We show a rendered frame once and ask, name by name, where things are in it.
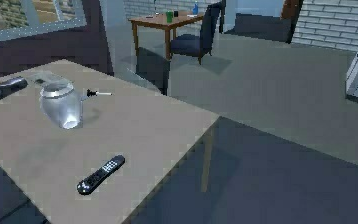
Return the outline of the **grey framed window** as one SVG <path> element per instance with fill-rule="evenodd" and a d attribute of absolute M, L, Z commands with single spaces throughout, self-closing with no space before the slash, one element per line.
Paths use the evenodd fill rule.
<path fill-rule="evenodd" d="M 82 0 L 0 0 L 0 42 L 86 24 Z"/>

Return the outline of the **silver metal kettle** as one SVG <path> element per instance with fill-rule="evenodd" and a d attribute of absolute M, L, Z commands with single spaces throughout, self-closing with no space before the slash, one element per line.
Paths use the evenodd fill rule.
<path fill-rule="evenodd" d="M 86 97 L 71 82 L 54 82 L 40 91 L 42 112 L 62 129 L 78 128 L 83 123 L 83 101 Z"/>

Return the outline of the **black remote control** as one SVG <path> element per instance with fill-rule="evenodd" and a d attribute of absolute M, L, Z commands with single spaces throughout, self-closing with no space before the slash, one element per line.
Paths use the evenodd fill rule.
<path fill-rule="evenodd" d="M 81 195 L 90 195 L 104 180 L 125 163 L 125 157 L 116 155 L 98 168 L 94 173 L 81 180 L 76 190 Z"/>

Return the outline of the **beige table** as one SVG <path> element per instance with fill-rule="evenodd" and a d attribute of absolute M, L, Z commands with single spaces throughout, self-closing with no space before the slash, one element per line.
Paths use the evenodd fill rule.
<path fill-rule="evenodd" d="M 218 114 L 59 60 L 50 71 L 79 91 L 110 92 L 84 103 L 83 125 L 64 130 L 39 108 L 34 84 L 0 101 L 0 166 L 51 224 L 129 224 L 135 208 L 200 141 Z M 77 184 L 116 155 L 125 163 L 90 195 Z"/>

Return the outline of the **black and white pen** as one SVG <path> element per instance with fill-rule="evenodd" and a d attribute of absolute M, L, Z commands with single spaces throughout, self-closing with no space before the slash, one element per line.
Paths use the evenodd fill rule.
<path fill-rule="evenodd" d="M 111 96 L 112 93 L 110 92 L 99 92 L 99 91 L 93 91 L 90 89 L 87 89 L 86 96 L 87 97 L 93 97 L 93 96 Z"/>

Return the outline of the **dark blue chair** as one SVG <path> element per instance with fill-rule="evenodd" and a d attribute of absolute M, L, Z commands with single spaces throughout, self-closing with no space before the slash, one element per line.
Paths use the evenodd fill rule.
<path fill-rule="evenodd" d="M 201 64 L 204 55 L 212 54 L 216 25 L 222 7 L 223 3 L 221 1 L 208 5 L 202 19 L 199 34 L 183 34 L 176 37 L 171 41 L 170 54 L 196 57 L 198 63 Z"/>

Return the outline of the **brown wooden door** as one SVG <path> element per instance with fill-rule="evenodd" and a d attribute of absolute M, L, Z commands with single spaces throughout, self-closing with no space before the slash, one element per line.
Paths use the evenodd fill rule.
<path fill-rule="evenodd" d="M 284 0 L 280 14 L 281 20 L 290 21 L 290 29 L 287 35 L 287 43 L 290 44 L 295 31 L 296 23 L 303 5 L 303 0 Z"/>

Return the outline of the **brown wooden table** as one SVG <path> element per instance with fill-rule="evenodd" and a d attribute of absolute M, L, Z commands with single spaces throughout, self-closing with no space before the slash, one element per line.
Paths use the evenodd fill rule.
<path fill-rule="evenodd" d="M 199 13 L 196 16 L 190 16 L 188 11 L 180 11 L 179 15 L 174 17 L 171 22 L 167 21 L 167 16 L 165 14 L 130 18 L 129 21 L 131 22 L 132 26 L 135 55 L 139 54 L 138 27 L 148 27 L 164 31 L 165 57 L 170 60 L 171 38 L 176 38 L 176 30 L 179 27 L 201 21 L 203 16 L 203 13 Z"/>

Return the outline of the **dark grey flat device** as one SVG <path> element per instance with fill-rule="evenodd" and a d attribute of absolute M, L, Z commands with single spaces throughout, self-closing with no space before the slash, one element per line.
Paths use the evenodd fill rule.
<path fill-rule="evenodd" d="M 25 78 L 18 76 L 0 82 L 0 100 L 8 95 L 25 88 L 28 85 Z"/>

